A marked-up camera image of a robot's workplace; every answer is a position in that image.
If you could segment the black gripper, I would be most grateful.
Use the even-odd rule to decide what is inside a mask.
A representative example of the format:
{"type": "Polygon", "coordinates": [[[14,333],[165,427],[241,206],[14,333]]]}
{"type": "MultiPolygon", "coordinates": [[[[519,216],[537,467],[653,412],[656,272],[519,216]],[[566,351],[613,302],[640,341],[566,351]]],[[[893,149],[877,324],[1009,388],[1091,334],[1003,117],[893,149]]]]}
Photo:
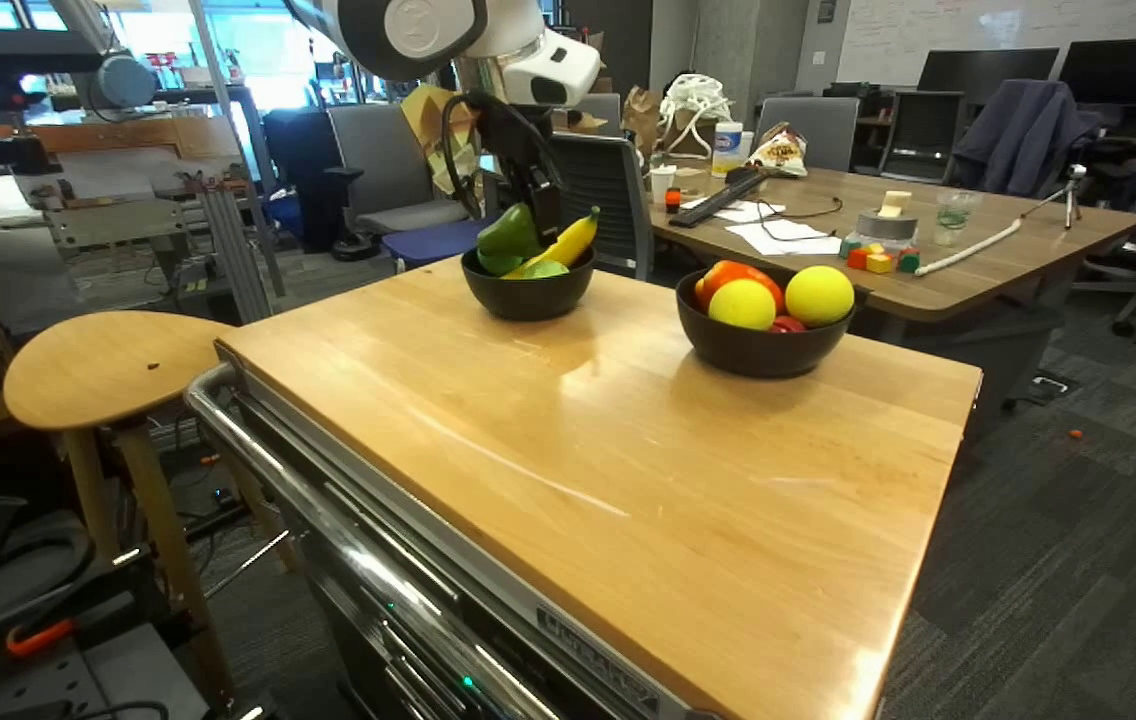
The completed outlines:
{"type": "Polygon", "coordinates": [[[476,218],[494,218],[513,205],[529,205],[537,218],[562,218],[576,205],[530,103],[457,93],[438,112],[438,155],[451,180],[446,195],[476,218]],[[480,173],[460,173],[460,149],[494,159],[486,180],[480,173]]]}

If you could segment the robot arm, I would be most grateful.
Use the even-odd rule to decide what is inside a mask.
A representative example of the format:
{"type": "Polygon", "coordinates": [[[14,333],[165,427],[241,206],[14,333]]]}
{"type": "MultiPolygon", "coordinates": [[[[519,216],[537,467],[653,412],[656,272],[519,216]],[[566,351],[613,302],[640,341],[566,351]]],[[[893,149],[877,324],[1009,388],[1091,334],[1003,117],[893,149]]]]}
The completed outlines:
{"type": "Polygon", "coordinates": [[[282,0],[310,33],[379,81],[422,81],[480,64],[493,87],[460,82],[494,155],[509,205],[561,212],[566,180],[546,150],[546,112],[576,106],[602,71],[588,39],[555,33],[537,0],[282,0]]]}

